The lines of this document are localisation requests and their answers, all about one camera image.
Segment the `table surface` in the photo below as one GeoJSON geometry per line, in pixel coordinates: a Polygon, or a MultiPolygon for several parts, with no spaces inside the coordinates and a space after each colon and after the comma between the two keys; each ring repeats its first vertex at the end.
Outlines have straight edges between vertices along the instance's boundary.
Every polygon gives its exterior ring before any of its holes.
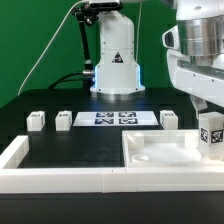
{"type": "MultiPolygon", "coordinates": [[[[223,109],[209,104],[212,111],[223,109]]],[[[59,111],[173,110],[179,129],[198,121],[189,95],[175,89],[147,89],[131,101],[93,99],[83,90],[32,90],[0,109],[0,153],[17,135],[28,135],[30,151],[19,168],[123,167],[122,130],[162,130],[158,126],[72,127],[55,131],[59,111]],[[28,133],[26,118],[45,111],[41,132],[28,133]]],[[[224,192],[143,192],[113,194],[0,195],[1,223],[224,223],[224,192]]]]}

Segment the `white cable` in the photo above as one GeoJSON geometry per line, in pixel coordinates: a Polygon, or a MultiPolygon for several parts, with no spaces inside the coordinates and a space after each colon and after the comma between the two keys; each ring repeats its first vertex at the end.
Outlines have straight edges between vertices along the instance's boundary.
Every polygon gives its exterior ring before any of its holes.
{"type": "Polygon", "coordinates": [[[26,76],[26,78],[24,79],[19,92],[18,92],[18,96],[20,95],[24,85],[26,84],[26,81],[28,80],[28,78],[31,76],[31,74],[33,73],[33,71],[35,70],[35,68],[37,67],[37,65],[40,63],[41,59],[43,58],[43,56],[45,55],[45,53],[47,52],[48,48],[50,47],[50,45],[52,44],[52,42],[54,41],[55,37],[57,36],[57,34],[59,33],[59,31],[61,30],[62,26],[64,25],[67,17],[69,16],[70,12],[72,11],[72,9],[74,7],[76,7],[78,4],[80,3],[85,3],[88,2],[87,0],[82,0],[79,2],[76,2],[67,12],[67,14],[65,15],[64,19],[62,20],[61,24],[59,25],[58,29],[56,30],[55,34],[53,35],[53,37],[51,38],[51,40],[49,41],[48,45],[46,46],[46,48],[44,49],[43,53],[40,55],[39,59],[37,60],[37,62],[35,63],[35,65],[33,66],[33,68],[30,70],[30,72],[28,73],[28,75],[26,76]]]}
{"type": "Polygon", "coordinates": [[[135,60],[138,63],[138,49],[139,49],[139,32],[141,26],[141,18],[142,18],[142,2],[139,5],[139,15],[138,15],[138,25],[137,25],[137,40],[136,40],[136,55],[135,60]]]}

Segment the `triangular label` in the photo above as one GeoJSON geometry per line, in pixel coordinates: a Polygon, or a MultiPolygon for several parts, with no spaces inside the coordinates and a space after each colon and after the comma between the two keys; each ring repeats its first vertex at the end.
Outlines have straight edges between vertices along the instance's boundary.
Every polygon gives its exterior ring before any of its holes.
{"type": "Polygon", "coordinates": [[[119,52],[117,52],[117,54],[115,55],[112,63],[124,63],[119,52]]]}

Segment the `green wall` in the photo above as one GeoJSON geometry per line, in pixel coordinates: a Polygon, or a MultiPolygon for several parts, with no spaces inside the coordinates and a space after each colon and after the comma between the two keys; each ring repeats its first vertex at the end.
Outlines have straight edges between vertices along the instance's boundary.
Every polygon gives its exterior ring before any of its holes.
{"type": "MultiPolygon", "coordinates": [[[[0,107],[13,99],[48,41],[61,23],[72,0],[0,1],[0,107]]],[[[139,4],[125,4],[121,11],[137,24],[139,4]]],[[[159,0],[143,3],[139,60],[146,87],[170,87],[162,34],[175,25],[175,11],[159,0]]],[[[99,60],[97,25],[87,28],[94,64],[99,60]]],[[[83,51],[76,18],[69,16],[24,90],[47,88],[59,77],[83,69],[83,51]]],[[[59,88],[80,88],[66,83],[59,88]]]]}

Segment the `white platform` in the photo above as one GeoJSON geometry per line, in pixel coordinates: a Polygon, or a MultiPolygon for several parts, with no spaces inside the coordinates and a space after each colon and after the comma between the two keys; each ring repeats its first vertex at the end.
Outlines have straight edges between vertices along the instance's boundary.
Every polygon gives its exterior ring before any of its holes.
{"type": "MultiPolygon", "coordinates": [[[[124,131],[123,137],[127,134],[132,133],[124,131]]],[[[16,169],[27,151],[27,136],[18,136],[0,156],[0,193],[224,190],[222,160],[148,167],[16,169]]]]}

